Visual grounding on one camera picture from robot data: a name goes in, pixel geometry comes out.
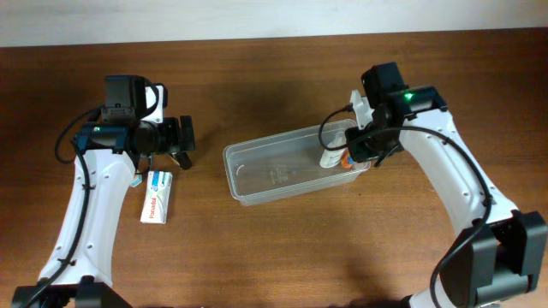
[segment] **white backdrop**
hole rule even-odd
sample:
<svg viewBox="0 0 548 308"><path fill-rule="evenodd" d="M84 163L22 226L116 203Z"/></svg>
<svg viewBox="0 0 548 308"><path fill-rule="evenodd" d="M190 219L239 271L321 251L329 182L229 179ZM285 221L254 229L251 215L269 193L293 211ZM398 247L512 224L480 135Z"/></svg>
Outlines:
<svg viewBox="0 0 548 308"><path fill-rule="evenodd" d="M0 0L0 46L546 26L547 0Z"/></svg>

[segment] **wooden table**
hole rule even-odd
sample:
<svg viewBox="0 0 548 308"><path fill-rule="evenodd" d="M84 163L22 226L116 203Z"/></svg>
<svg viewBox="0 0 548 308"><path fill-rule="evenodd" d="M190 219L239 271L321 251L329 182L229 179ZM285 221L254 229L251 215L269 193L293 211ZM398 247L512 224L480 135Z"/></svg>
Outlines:
<svg viewBox="0 0 548 308"><path fill-rule="evenodd" d="M548 218L546 29L0 49L0 305L50 256L74 173L53 145L102 102L107 74L163 82L167 115L193 117L198 147L189 171L154 163L175 176L166 225L140 222L144 185L126 195L112 276L132 305L325 307L424 289L453 231L408 153L254 207L232 199L223 166L225 146L318 125L390 61L410 85L435 85L497 187ZM504 306L546 301L545 258L538 290Z"/></svg>

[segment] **blue label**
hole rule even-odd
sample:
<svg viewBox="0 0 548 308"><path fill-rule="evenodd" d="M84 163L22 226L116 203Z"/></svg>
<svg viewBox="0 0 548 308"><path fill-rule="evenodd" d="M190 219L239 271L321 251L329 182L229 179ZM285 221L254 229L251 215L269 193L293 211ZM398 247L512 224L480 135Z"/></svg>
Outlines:
<svg viewBox="0 0 548 308"><path fill-rule="evenodd" d="M152 190L154 192L158 191L158 179L160 178L160 172L154 171L154 176L152 177Z"/></svg>

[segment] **white bottle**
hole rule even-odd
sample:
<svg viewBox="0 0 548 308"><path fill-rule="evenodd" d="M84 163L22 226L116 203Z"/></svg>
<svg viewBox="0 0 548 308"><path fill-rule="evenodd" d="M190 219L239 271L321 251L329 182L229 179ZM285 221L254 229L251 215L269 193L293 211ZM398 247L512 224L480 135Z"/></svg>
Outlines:
<svg viewBox="0 0 548 308"><path fill-rule="evenodd" d="M345 143L346 137L344 136L344 132L339 132L335 135L335 139L333 139L333 141L331 141L327 146L336 147L344 145ZM333 168L337 166L341 162L341 158L343 158L345 151L346 149L336 151L325 150L322 158L319 160L319 165L323 168Z"/></svg>

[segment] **plastic bin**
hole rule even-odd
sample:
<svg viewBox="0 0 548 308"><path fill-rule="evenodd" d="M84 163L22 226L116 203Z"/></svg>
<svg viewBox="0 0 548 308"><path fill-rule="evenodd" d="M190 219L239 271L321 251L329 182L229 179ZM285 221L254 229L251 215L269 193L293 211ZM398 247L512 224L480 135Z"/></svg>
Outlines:
<svg viewBox="0 0 548 308"><path fill-rule="evenodd" d="M335 134L356 126L352 120L328 123L322 136L326 143ZM334 187L354 181L370 163L319 166L324 148L318 141L319 126L251 140L224 149L224 167L232 197L243 205L254 205Z"/></svg>

